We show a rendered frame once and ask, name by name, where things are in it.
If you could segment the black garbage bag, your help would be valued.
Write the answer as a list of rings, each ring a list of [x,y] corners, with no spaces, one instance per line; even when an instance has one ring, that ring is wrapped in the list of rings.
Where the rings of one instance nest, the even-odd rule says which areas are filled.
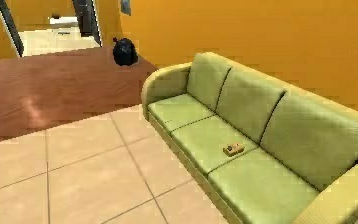
[[[138,55],[134,43],[128,38],[113,38],[112,51],[115,62],[120,66],[131,66],[138,61]]]

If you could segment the dark room door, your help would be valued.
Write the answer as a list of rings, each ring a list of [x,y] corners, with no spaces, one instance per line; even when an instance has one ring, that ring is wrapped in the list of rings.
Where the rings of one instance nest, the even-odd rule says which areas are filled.
[[[82,37],[92,37],[102,46],[94,0],[72,0]]]

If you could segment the tan remote control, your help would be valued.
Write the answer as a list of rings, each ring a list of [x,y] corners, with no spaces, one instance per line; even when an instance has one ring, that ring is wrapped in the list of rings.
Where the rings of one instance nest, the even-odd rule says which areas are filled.
[[[226,147],[223,148],[223,152],[229,157],[232,157],[243,151],[244,151],[244,146],[239,143],[227,145]]]

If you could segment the white cabinet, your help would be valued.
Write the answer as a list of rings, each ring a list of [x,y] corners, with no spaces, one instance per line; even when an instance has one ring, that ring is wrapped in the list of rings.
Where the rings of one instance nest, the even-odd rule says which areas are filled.
[[[53,28],[76,27],[78,25],[78,20],[76,17],[51,17],[49,23]]]

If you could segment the green three-seat sofa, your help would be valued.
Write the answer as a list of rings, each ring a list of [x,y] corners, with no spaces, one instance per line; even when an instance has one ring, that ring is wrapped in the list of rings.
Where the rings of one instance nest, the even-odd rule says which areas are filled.
[[[230,224],[358,223],[357,111],[212,52],[153,72],[141,100]]]

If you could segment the framed wall picture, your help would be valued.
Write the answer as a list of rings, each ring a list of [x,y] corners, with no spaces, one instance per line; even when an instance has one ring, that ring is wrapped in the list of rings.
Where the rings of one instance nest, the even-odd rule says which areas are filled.
[[[131,3],[130,0],[120,0],[121,12],[130,16],[131,15]]]

